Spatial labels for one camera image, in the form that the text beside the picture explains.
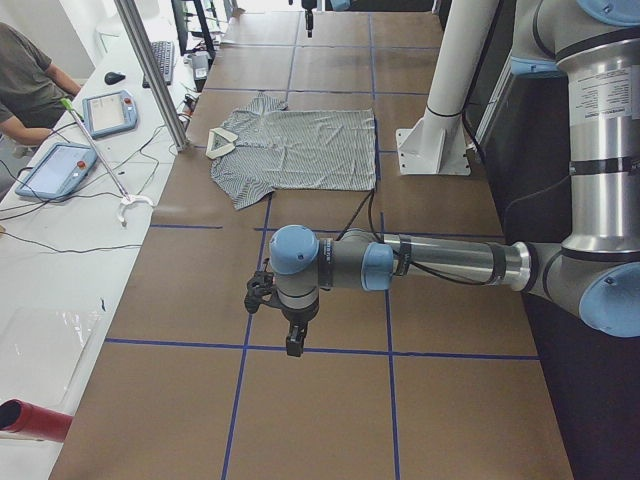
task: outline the white mounting base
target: white mounting base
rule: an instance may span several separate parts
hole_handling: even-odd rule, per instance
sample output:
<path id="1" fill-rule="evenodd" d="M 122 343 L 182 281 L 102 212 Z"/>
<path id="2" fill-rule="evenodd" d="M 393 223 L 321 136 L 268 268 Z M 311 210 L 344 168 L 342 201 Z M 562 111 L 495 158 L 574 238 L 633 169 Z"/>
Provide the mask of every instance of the white mounting base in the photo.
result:
<path id="1" fill-rule="evenodd" d="M 421 146 L 422 121 L 413 129 L 396 130 L 398 163 L 402 175 L 470 175 L 466 157 L 467 145 L 462 127 L 457 128 L 453 141 L 446 142 L 446 131 L 440 130 L 428 143 Z"/>

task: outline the white stand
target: white stand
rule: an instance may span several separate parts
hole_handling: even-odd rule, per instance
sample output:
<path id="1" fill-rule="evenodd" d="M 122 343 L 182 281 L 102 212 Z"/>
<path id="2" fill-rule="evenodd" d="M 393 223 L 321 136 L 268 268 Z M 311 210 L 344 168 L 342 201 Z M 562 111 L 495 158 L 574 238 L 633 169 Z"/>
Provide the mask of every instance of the white stand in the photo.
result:
<path id="1" fill-rule="evenodd" d="M 460 114 L 498 3 L 453 0 L 424 116 L 396 132 L 402 175 L 471 173 Z"/>

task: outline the person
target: person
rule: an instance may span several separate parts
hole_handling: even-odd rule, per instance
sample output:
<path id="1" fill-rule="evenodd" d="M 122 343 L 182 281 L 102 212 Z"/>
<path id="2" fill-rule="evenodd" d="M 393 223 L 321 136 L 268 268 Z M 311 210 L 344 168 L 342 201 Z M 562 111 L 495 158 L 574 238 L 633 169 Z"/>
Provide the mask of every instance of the person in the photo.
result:
<path id="1" fill-rule="evenodd" d="M 0 132 L 25 146 L 40 145 L 80 91 L 27 37 L 0 22 Z"/>

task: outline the tablet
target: tablet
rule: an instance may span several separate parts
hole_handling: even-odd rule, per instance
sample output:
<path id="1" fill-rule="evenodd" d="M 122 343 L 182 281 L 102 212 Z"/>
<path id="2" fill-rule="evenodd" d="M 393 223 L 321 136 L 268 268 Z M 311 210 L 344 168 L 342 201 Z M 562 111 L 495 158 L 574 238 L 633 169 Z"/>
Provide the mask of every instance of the tablet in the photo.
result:
<path id="1" fill-rule="evenodd" d="M 85 98 L 82 108 L 85 127 L 94 139 L 132 130 L 138 122 L 133 97 L 126 90 Z"/>
<path id="2" fill-rule="evenodd" d="M 78 188 L 97 160 L 96 152 L 78 143 L 56 143 L 33 167 L 16 193 L 47 200 L 64 197 Z"/>

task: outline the blue joint cap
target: blue joint cap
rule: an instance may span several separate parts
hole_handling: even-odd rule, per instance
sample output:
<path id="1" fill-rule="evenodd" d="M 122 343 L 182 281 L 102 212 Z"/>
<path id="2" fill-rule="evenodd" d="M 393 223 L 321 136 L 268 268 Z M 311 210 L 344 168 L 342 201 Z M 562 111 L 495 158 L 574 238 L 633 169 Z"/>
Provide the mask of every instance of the blue joint cap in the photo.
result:
<path id="1" fill-rule="evenodd" d="M 367 291 L 389 290 L 393 275 L 393 250 L 390 245 L 370 243 L 362 260 L 362 288 Z"/>
<path id="2" fill-rule="evenodd" d="M 351 0 L 330 0 L 336 12 L 344 12 L 351 6 Z"/>
<path id="3" fill-rule="evenodd" d="M 294 275 L 307 268 L 318 255 L 316 234 L 302 225 L 278 230 L 269 242 L 271 267 L 280 275 Z"/>
<path id="4" fill-rule="evenodd" d="M 553 60 L 511 57 L 511 73 L 516 77 L 555 78 L 564 77 Z"/>
<path id="5" fill-rule="evenodd" d="M 640 263 L 609 270 L 580 300 L 580 318 L 614 337 L 640 336 Z"/>
<path id="6" fill-rule="evenodd" d="M 640 25 L 638 0 L 577 0 L 578 5 L 599 22 L 616 27 Z"/>

